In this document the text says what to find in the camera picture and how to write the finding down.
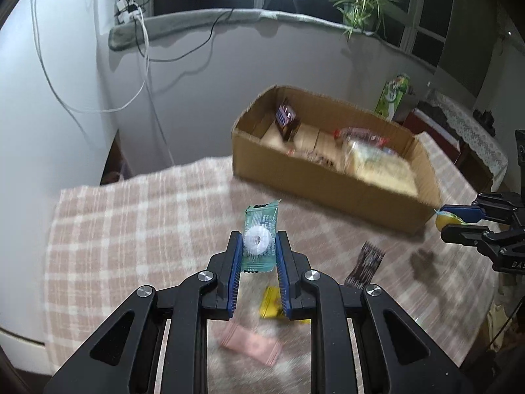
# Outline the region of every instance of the white cable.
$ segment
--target white cable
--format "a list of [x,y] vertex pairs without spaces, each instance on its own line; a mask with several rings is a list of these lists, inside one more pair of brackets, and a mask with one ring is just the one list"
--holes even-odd
[[[149,60],[149,47],[150,47],[150,40],[148,37],[148,31],[146,30],[146,26],[144,24],[144,17],[142,14],[142,8],[138,7],[139,16],[137,18],[138,22],[140,23],[142,27],[142,33],[144,34],[144,44],[145,44],[145,51],[144,51],[144,78],[148,77],[148,70],[150,68],[150,60]],[[37,18],[37,0],[31,0],[31,20],[32,20],[32,29],[33,29],[33,39],[35,41],[35,49],[37,52],[38,60],[40,61],[40,66],[42,67],[42,71],[44,72],[44,76],[46,77],[47,83],[49,85],[49,88],[51,89],[53,95],[57,99],[57,101],[64,107],[67,112],[77,112],[80,114],[102,114],[102,113],[109,113],[109,112],[117,112],[121,111],[124,108],[126,108],[131,102],[135,100],[135,98],[142,92],[142,89],[144,88],[144,85],[146,81],[144,80],[142,85],[140,86],[140,89],[138,89],[138,92],[135,94],[134,97],[130,99],[128,103],[126,103],[123,106],[120,106],[118,108],[111,108],[111,109],[103,109],[103,110],[96,110],[96,109],[77,109],[71,105],[68,105],[57,93],[57,91],[54,89],[51,79],[49,78],[49,74],[46,70],[46,67],[44,65],[44,60],[42,59],[42,52],[40,47],[40,28],[38,26],[38,18]]]
[[155,116],[155,120],[157,121],[158,129],[161,132],[162,141],[164,142],[164,145],[166,146],[166,150],[167,150],[168,155],[170,156],[172,166],[175,166],[175,160],[173,159],[173,156],[171,155],[170,146],[167,144],[166,135],[164,134],[164,129],[162,128],[161,121],[158,119],[157,109],[155,108],[155,103],[153,102],[153,95],[151,94],[150,88],[148,86],[148,81],[146,81],[146,91],[148,92],[148,96],[150,98],[151,109],[152,109],[153,115]]

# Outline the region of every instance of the pink candy wrapper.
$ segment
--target pink candy wrapper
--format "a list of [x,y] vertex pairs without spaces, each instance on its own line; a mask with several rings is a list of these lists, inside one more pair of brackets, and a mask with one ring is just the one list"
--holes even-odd
[[274,366],[282,349],[277,339],[265,338],[233,322],[227,324],[220,344],[270,367]]

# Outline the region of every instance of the pink plaid tablecloth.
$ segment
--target pink plaid tablecloth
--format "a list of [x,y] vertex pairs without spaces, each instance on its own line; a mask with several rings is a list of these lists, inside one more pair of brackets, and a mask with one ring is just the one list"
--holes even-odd
[[[420,140],[436,171],[443,201],[470,203],[476,193],[460,172],[428,135],[420,135]],[[444,244],[434,218],[418,236],[407,237],[238,180],[227,157],[105,187],[62,191],[44,277],[46,349],[54,368],[138,286],[162,289],[202,270],[212,254],[225,249],[230,231],[242,231],[249,205],[277,198],[282,199],[278,229],[287,231],[292,248],[307,255],[313,268],[339,283],[352,270],[365,241],[384,250],[373,281],[456,364],[463,361],[493,299],[496,276],[487,258],[472,248]],[[216,336],[225,322],[211,321],[210,393],[309,392],[310,326],[259,318],[269,284],[277,285],[275,272],[241,275],[235,320],[283,343],[277,364],[266,368],[220,348]]]

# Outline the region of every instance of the white wall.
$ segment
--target white wall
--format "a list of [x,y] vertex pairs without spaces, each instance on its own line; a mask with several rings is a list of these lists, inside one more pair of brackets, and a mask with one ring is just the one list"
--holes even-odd
[[[94,1],[38,0],[38,21],[58,93],[76,107],[107,107]],[[0,30],[0,67],[0,331],[44,341],[42,257],[54,205],[62,188],[99,184],[116,128],[108,117],[77,114],[84,135],[56,101],[36,56],[30,0],[20,0]],[[41,347],[6,339],[15,366],[46,369],[34,363],[45,358]]]
[[509,159],[503,180],[513,191],[520,192],[520,169],[514,130],[525,130],[525,42],[509,20],[505,33],[511,36],[494,46],[493,57],[483,87],[476,101],[480,111],[492,111],[495,138]]
[[[209,27],[154,41],[152,57],[174,57],[209,36]],[[114,101],[140,83],[136,49],[101,57]],[[265,20],[217,25],[210,43],[173,63],[151,64],[153,99],[176,164],[231,154],[235,119],[259,93],[289,84],[374,109],[385,81],[400,72],[422,96],[432,73],[380,41],[339,31]],[[147,93],[117,114],[123,151],[135,173],[167,167],[169,159]]]
[[432,87],[437,88],[443,94],[463,104],[473,111],[476,98],[459,81],[452,77],[443,68],[437,67],[432,77]]

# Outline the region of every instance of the window sill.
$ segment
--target window sill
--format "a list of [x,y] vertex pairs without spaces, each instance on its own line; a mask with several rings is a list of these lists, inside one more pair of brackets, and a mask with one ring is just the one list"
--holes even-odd
[[[211,26],[217,17],[222,13],[229,13],[231,9],[205,9],[205,10],[192,10],[188,12],[178,12],[164,14],[161,16],[153,16],[151,18],[145,18],[144,23],[148,28],[148,34],[150,42],[158,40],[165,36],[180,33],[182,31],[191,30],[193,28],[199,28],[204,26]],[[256,23],[263,19],[271,19],[279,22],[289,23],[306,23],[308,25],[315,25],[323,28],[340,31],[343,33],[346,31],[346,26],[340,23],[329,22],[319,18],[313,18],[305,14],[295,14],[287,12],[279,12],[272,10],[262,9],[235,9],[231,15],[224,15],[224,20],[227,19],[228,25],[241,24],[241,23]],[[218,25],[223,24],[223,20],[219,20]],[[411,57],[418,63],[423,65],[426,69],[431,72],[435,71],[435,67],[419,59],[419,57],[413,56],[401,50],[399,47],[393,46],[390,43],[382,40],[374,32],[367,31],[354,31],[354,34],[364,34],[375,38],[381,43],[401,54]],[[144,43],[142,34],[138,34],[138,42]],[[126,25],[117,25],[111,28],[108,38],[109,48],[115,52],[132,49],[136,46],[135,38],[135,24],[128,23]]]

